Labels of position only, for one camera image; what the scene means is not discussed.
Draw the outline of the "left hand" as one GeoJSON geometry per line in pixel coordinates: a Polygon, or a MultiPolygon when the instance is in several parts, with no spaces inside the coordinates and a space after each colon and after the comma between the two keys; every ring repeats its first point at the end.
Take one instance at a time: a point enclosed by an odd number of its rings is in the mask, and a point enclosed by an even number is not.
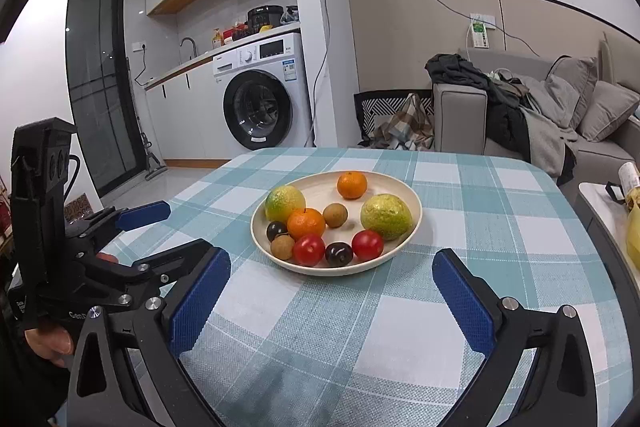
{"type": "Polygon", "coordinates": [[[75,350],[72,336],[58,325],[44,325],[36,329],[26,329],[26,343],[40,358],[52,362],[58,367],[65,367],[65,358],[75,350]]]}

